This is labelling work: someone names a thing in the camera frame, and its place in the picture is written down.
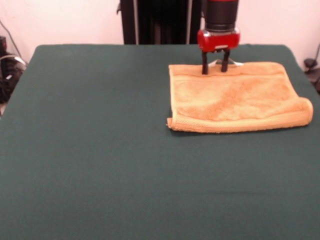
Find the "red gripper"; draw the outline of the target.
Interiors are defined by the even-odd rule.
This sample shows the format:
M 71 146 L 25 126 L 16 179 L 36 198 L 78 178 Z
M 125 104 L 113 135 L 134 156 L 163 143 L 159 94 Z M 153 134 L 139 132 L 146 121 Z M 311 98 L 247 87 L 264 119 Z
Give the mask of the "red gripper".
M 207 53 L 213 53 L 224 50 L 224 56 L 221 63 L 221 72 L 228 70 L 230 50 L 238 47 L 240 43 L 240 30 L 236 27 L 229 32 L 211 32 L 200 29 L 197 33 L 197 43 L 202 51 L 202 74 L 208 74 Z

